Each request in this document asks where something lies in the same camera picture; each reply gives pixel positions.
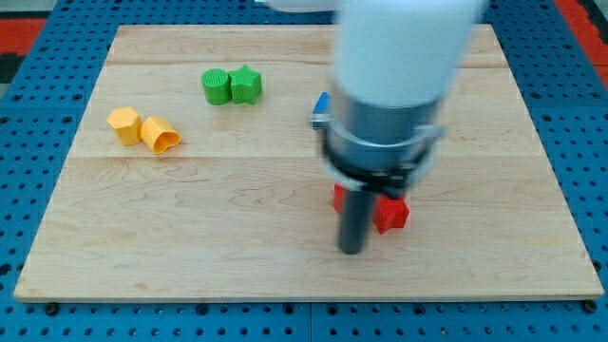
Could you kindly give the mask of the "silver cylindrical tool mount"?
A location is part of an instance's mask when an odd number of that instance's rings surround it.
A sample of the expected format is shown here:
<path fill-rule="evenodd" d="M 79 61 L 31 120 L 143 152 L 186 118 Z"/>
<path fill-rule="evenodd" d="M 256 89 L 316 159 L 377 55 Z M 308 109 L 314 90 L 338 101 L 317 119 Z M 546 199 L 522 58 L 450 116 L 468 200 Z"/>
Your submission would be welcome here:
<path fill-rule="evenodd" d="M 441 101 L 372 104 L 334 85 L 321 135 L 328 173 L 350 197 L 401 197 L 426 174 L 444 133 L 435 123 Z"/>

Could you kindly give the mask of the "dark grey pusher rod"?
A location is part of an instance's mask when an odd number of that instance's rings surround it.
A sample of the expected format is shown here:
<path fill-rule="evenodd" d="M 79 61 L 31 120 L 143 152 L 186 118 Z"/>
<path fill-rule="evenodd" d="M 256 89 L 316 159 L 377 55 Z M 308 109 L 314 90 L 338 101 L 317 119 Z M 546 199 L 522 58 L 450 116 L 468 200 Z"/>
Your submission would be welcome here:
<path fill-rule="evenodd" d="M 345 191 L 338 233 L 338 247 L 343 253 L 355 255 L 363 250 L 376 197 L 369 191 Z"/>

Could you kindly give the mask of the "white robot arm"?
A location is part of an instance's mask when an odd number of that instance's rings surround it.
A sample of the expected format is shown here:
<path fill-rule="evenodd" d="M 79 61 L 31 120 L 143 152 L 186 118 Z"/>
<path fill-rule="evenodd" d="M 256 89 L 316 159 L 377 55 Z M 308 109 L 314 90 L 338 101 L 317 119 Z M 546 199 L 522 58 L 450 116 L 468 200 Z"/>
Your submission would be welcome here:
<path fill-rule="evenodd" d="M 266 0 L 282 12 L 334 11 L 326 111 L 313 115 L 322 161 L 345 189 L 338 247 L 359 253 L 376 199 L 398 199 L 429 170 L 437 111 L 483 0 Z"/>

